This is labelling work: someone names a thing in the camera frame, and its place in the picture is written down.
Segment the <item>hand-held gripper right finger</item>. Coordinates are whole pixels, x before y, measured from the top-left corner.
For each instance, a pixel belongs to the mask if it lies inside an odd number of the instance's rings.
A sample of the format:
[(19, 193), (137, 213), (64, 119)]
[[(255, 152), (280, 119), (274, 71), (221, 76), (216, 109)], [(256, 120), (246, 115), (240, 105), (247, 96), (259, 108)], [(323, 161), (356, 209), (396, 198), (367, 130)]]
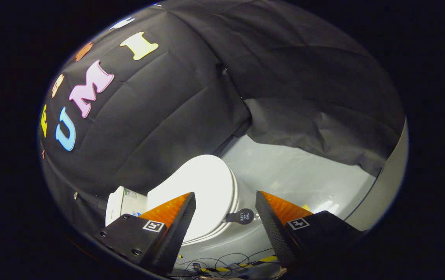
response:
[(337, 259), (365, 236), (364, 231), (327, 210), (313, 213), (262, 190), (255, 193), (255, 208), (278, 262), (285, 268)]

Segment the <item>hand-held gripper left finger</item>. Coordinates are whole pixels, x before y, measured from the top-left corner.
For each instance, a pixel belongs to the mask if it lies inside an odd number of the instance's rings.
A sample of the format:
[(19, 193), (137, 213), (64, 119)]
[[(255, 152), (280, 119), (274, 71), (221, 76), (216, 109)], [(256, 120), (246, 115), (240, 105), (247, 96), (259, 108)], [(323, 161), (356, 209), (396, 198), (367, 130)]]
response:
[(134, 266), (167, 275), (196, 211), (194, 192), (185, 193), (144, 214), (123, 214), (93, 238)]

